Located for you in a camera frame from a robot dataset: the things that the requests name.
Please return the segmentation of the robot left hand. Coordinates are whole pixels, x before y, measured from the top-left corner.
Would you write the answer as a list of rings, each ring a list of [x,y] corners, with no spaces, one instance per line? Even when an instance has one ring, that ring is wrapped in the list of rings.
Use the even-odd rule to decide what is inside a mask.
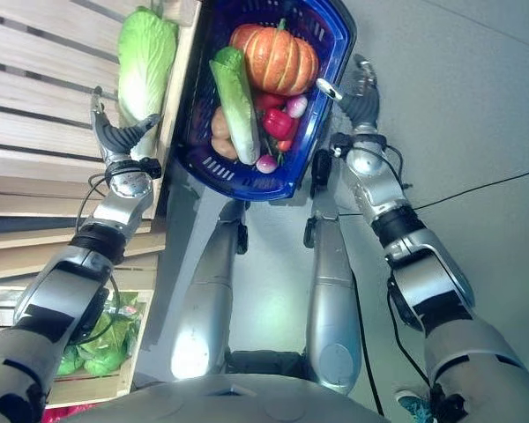
[[[124,128],[113,126],[101,102],[102,88],[94,87],[90,103],[93,134],[99,144],[101,157],[106,165],[131,160],[130,152],[141,138],[160,122],[160,115],[152,114],[135,125]]]

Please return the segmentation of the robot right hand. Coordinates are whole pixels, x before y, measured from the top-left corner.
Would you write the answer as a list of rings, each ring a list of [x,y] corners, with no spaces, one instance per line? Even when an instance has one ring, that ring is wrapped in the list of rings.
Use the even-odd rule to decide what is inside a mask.
[[[356,93],[343,93],[324,78],[318,78],[316,86],[321,93],[339,106],[355,130],[371,128],[377,131],[380,96],[376,72],[370,60],[360,54],[354,55],[354,63],[355,76],[358,78]]]

